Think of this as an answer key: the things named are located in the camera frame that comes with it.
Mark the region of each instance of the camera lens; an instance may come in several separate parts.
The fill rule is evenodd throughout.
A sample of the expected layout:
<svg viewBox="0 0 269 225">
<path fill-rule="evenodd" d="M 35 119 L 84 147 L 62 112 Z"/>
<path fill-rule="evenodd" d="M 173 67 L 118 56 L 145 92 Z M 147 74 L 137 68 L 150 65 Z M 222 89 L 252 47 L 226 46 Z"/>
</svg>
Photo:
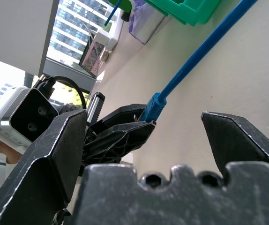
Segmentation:
<svg viewBox="0 0 269 225">
<path fill-rule="evenodd" d="M 47 110 L 46 110 L 46 108 L 45 108 L 44 106 L 41 105 L 41 106 L 38 108 L 37 112 L 39 113 L 39 115 L 41 115 L 41 116 L 45 116 L 46 113 L 47 113 Z"/>
<path fill-rule="evenodd" d="M 37 126 L 35 123 L 29 123 L 27 128 L 30 132 L 35 132 L 37 130 Z"/>
</svg>

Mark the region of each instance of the blue cable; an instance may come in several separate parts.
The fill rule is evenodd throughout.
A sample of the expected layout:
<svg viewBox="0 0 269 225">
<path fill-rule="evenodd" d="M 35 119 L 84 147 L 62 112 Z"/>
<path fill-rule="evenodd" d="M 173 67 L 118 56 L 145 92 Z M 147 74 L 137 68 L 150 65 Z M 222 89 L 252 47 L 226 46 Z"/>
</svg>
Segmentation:
<svg viewBox="0 0 269 225">
<path fill-rule="evenodd" d="M 161 93 L 155 93 L 145 107 L 140 117 L 141 121 L 150 122 L 157 120 L 164 106 L 167 96 L 176 88 L 176 86 L 188 75 L 191 70 L 200 62 L 200 60 L 215 46 L 215 44 L 224 36 L 225 33 L 248 11 L 248 9 L 257 0 L 242 0 L 220 23 L 220 25 L 203 42 L 196 52 L 186 61 L 182 68 L 172 78 Z"/>
<path fill-rule="evenodd" d="M 111 20 L 112 16 L 115 14 L 117 8 L 119 7 L 119 5 L 121 4 L 122 0 L 118 0 L 117 4 L 115 5 L 114 9 L 112 10 L 110 16 L 107 18 L 106 22 L 105 22 L 105 26 L 107 26 L 107 24 L 109 23 L 109 21 Z"/>
</svg>

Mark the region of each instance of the person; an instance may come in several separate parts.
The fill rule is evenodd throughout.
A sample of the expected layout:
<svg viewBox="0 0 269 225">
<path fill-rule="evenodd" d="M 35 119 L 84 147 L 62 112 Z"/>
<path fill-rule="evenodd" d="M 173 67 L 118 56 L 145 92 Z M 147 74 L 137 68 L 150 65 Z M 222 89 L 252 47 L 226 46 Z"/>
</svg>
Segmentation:
<svg viewBox="0 0 269 225">
<path fill-rule="evenodd" d="M 0 140 L 0 153 L 6 156 L 6 177 L 10 174 L 13 168 L 17 165 L 22 154 L 13 148 L 6 145 Z"/>
</svg>

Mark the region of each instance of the black cable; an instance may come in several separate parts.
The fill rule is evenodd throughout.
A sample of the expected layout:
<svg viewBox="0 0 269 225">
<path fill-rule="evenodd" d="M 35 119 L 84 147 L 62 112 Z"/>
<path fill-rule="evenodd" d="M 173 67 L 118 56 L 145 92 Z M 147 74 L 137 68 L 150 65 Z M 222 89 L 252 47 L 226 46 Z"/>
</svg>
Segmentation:
<svg viewBox="0 0 269 225">
<path fill-rule="evenodd" d="M 80 89 L 80 87 L 78 87 L 78 85 L 73 80 L 71 80 L 70 78 L 64 77 L 64 76 L 54 76 L 53 78 L 55 81 L 62 81 L 62 82 L 66 82 L 66 83 L 70 84 L 77 91 L 77 93 L 80 97 L 80 100 L 82 102 L 82 108 L 87 109 L 86 101 L 84 99 L 82 90 Z"/>
</svg>

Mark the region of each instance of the high-rise building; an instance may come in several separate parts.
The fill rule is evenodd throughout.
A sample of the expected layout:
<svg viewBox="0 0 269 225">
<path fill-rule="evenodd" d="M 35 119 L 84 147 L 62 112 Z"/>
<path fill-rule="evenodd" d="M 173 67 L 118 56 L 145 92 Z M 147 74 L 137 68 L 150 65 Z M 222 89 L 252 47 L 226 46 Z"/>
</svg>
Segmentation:
<svg viewBox="0 0 269 225">
<path fill-rule="evenodd" d="M 68 66 L 78 64 L 89 39 L 89 32 L 104 27 L 108 0 L 60 0 L 47 57 Z"/>
</svg>

